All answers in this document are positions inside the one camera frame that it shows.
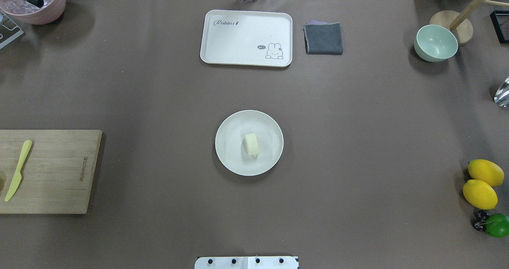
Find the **pale round bun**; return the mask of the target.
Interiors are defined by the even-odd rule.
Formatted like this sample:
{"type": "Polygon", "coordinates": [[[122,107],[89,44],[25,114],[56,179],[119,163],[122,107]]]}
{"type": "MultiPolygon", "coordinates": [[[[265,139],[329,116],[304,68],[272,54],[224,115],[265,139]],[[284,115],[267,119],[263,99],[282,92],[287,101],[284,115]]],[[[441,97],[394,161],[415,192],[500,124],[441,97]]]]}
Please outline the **pale round bun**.
{"type": "Polygon", "coordinates": [[[256,156],[260,153],[258,137],[256,133],[244,135],[244,145],[248,155],[256,156]]]}

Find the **cream rectangular tray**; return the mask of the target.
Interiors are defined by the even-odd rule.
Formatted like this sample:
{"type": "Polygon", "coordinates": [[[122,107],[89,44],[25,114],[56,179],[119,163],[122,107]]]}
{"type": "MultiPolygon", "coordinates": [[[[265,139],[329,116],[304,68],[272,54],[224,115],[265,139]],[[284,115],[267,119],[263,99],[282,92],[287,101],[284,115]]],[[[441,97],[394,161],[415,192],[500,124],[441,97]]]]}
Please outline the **cream rectangular tray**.
{"type": "Polygon", "coordinates": [[[287,67],[293,60],[293,20],[279,12],[211,10],[200,58],[209,64],[287,67]]]}

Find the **black tray with glasses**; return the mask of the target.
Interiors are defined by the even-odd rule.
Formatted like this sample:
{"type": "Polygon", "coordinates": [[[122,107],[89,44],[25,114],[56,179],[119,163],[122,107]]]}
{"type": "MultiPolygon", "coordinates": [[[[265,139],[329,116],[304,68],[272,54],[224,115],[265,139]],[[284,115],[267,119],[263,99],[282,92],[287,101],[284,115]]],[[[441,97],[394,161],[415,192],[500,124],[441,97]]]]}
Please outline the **black tray with glasses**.
{"type": "Polygon", "coordinates": [[[509,43],[509,11],[495,10],[490,14],[497,39],[509,43]]]}

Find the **white round plate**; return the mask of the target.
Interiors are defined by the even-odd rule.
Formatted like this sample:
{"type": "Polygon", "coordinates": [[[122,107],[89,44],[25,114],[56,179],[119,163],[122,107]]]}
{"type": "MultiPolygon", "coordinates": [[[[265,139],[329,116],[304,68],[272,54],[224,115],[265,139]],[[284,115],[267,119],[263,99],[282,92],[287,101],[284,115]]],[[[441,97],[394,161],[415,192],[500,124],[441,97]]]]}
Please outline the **white round plate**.
{"type": "Polygon", "coordinates": [[[257,176],[270,170],[280,159],[284,136],[278,123],[269,115],[244,110],[230,115],[218,128],[215,150],[220,162],[242,176],[257,176]],[[248,155],[244,135],[256,133],[260,153],[248,155]]]}

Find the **dark grey folded cloth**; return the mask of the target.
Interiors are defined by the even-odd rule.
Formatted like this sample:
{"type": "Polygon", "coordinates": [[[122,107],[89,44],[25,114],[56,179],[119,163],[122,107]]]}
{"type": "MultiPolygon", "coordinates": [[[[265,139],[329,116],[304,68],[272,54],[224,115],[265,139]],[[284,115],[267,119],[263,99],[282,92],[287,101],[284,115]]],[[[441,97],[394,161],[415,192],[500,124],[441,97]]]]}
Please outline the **dark grey folded cloth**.
{"type": "Polygon", "coordinates": [[[313,55],[342,55],[342,25],[339,22],[308,21],[303,25],[306,50],[313,55]]]}

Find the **mint green bowl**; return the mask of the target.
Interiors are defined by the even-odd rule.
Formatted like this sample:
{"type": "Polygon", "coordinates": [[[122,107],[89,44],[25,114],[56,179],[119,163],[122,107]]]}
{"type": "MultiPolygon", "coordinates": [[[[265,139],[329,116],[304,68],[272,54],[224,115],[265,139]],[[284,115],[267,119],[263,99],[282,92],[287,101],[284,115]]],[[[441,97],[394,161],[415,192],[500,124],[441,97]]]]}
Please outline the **mint green bowl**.
{"type": "Polygon", "coordinates": [[[459,44],[447,28],[425,25],[416,33],[413,48],[424,61],[442,62],[456,55],[459,44]]]}

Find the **wooden cutting board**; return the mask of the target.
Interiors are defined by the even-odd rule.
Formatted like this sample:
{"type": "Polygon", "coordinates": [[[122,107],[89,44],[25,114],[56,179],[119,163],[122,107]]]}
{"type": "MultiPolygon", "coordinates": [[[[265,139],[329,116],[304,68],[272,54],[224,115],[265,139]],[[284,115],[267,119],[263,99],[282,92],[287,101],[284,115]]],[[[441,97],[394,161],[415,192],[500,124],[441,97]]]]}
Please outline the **wooden cutting board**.
{"type": "Polygon", "coordinates": [[[100,130],[1,130],[2,214],[85,214],[101,146],[100,130]],[[25,140],[21,184],[4,202],[25,140]]]}

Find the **wooden cup tree stand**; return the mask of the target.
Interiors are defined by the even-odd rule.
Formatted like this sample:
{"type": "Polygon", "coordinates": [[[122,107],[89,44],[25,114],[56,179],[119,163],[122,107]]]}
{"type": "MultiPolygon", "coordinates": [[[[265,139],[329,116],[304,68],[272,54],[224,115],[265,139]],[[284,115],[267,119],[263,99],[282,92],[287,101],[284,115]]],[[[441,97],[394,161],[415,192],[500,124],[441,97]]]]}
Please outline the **wooden cup tree stand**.
{"type": "Polygon", "coordinates": [[[473,26],[468,17],[482,3],[508,7],[508,3],[498,1],[472,0],[460,13],[451,10],[442,10],[435,13],[431,17],[429,24],[446,28],[456,37],[458,45],[464,46],[471,41],[473,37],[473,26]]]}

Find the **yellow lemon far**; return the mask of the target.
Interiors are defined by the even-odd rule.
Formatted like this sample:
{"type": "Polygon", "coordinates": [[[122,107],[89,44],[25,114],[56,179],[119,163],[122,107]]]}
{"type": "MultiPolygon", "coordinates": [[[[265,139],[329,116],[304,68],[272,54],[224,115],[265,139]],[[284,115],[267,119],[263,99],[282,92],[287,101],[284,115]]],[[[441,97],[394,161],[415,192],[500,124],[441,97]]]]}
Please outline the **yellow lemon far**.
{"type": "Polygon", "coordinates": [[[501,186],[504,181],[504,171],[498,164],[489,160],[477,159],[468,163],[468,173],[474,180],[481,180],[490,186],[501,186]]]}

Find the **yellow lemon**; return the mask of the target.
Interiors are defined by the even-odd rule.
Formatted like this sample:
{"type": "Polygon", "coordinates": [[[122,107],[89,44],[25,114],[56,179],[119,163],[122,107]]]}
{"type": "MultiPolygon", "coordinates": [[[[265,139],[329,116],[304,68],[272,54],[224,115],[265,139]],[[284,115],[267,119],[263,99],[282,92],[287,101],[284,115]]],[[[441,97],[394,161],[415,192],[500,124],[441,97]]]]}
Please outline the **yellow lemon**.
{"type": "Polygon", "coordinates": [[[481,180],[490,186],[501,186],[504,181],[504,171],[498,164],[489,160],[477,159],[468,163],[468,173],[474,180],[481,180]]]}
{"type": "Polygon", "coordinates": [[[482,180],[468,180],[463,186],[463,196],[478,209],[491,210],[498,204],[495,190],[482,180]]]}

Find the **dark cherries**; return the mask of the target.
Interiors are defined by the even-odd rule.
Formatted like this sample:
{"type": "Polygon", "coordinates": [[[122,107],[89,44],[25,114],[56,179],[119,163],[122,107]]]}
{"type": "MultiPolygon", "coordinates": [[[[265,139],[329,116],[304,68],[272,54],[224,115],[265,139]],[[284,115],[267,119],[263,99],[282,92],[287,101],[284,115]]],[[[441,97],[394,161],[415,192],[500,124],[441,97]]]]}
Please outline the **dark cherries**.
{"type": "Polygon", "coordinates": [[[490,217],[489,212],[485,210],[478,210],[474,213],[473,228],[477,231],[484,232],[486,230],[486,222],[490,217]]]}

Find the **yellow plastic knife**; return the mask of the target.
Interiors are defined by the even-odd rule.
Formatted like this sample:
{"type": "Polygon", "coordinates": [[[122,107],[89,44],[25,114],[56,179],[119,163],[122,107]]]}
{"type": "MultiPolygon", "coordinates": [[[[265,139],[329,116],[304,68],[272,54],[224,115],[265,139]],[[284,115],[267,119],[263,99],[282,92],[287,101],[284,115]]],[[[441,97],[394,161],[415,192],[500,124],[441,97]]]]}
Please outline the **yellow plastic knife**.
{"type": "Polygon", "coordinates": [[[25,140],[23,143],[23,146],[22,146],[22,149],[20,152],[20,156],[18,159],[18,163],[15,168],[15,172],[14,172],[13,178],[11,180],[11,184],[9,186],[7,193],[6,193],[4,202],[9,202],[12,199],[12,197],[15,195],[15,193],[17,192],[17,190],[21,184],[21,180],[22,180],[21,171],[24,167],[25,161],[27,160],[29,152],[31,151],[32,145],[33,145],[32,140],[25,140]]]}

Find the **metal scoop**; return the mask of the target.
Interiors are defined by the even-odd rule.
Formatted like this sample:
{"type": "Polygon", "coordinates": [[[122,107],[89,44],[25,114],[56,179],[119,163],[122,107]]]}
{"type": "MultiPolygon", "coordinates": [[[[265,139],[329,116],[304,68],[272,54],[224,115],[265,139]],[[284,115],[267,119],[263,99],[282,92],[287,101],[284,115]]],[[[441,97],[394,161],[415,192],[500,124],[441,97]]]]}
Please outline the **metal scoop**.
{"type": "Polygon", "coordinates": [[[503,108],[509,107],[509,77],[507,77],[498,87],[495,92],[493,101],[497,106],[503,108]]]}

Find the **pink bowl with ice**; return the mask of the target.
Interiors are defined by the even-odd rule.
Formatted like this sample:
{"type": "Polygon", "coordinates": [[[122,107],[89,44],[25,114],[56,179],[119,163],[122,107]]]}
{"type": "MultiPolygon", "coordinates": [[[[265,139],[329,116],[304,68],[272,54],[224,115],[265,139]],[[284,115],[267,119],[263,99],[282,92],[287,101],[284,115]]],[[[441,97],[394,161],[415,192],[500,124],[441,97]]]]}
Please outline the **pink bowl with ice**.
{"type": "Polygon", "coordinates": [[[1,10],[11,18],[32,25],[44,25],[59,19],[66,8],[66,0],[1,0],[1,10]]]}

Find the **white cup rack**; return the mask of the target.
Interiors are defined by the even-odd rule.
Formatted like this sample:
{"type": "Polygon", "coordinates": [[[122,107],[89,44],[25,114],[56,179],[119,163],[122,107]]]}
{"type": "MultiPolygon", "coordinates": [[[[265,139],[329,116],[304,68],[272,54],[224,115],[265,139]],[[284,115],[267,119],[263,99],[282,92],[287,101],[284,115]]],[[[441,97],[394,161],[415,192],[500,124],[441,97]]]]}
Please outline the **white cup rack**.
{"type": "Polygon", "coordinates": [[[0,11],[0,49],[22,35],[24,35],[24,31],[20,26],[3,11],[0,11]]]}

